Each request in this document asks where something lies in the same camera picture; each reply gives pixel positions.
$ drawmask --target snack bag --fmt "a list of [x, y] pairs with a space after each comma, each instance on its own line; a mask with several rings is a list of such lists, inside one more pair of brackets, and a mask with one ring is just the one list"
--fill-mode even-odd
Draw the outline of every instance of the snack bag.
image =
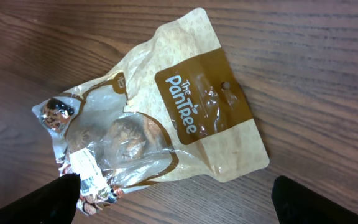
[[226, 182], [269, 164], [204, 9], [32, 111], [52, 137], [60, 174], [80, 174], [77, 206], [87, 214], [157, 182], [203, 174]]

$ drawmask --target plastic bag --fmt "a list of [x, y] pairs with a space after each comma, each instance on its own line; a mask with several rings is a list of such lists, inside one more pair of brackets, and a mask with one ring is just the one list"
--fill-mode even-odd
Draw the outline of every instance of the plastic bag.
[[156, 182], [201, 174], [225, 182], [269, 164], [203, 9], [32, 111], [52, 137], [60, 174], [81, 175], [77, 206], [88, 214]]

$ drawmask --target wood grain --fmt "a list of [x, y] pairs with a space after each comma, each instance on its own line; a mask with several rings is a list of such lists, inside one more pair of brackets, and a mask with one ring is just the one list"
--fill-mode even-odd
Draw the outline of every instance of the wood grain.
[[278, 223], [279, 175], [358, 213], [358, 1], [0, 0], [0, 207], [58, 177], [31, 107], [103, 75], [195, 7], [207, 10], [270, 166], [225, 184], [158, 184], [73, 222]]

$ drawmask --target barcode label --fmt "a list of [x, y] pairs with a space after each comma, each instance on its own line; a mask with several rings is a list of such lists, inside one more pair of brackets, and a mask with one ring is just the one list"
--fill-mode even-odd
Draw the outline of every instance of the barcode label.
[[101, 170], [88, 149], [81, 149], [70, 154], [70, 163], [73, 171], [81, 177], [82, 196], [96, 194], [107, 187]]
[[81, 190], [83, 193], [88, 193], [90, 191], [90, 189], [95, 188], [95, 184], [94, 184], [94, 178], [90, 177], [86, 180], [82, 180], [81, 181]]

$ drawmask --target brown label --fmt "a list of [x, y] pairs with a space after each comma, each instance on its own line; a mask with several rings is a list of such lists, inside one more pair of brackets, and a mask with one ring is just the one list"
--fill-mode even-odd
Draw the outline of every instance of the brown label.
[[182, 144], [252, 119], [222, 48], [158, 72], [155, 82]]
[[124, 74], [118, 73], [112, 80], [112, 88], [118, 94], [126, 94], [125, 76]]

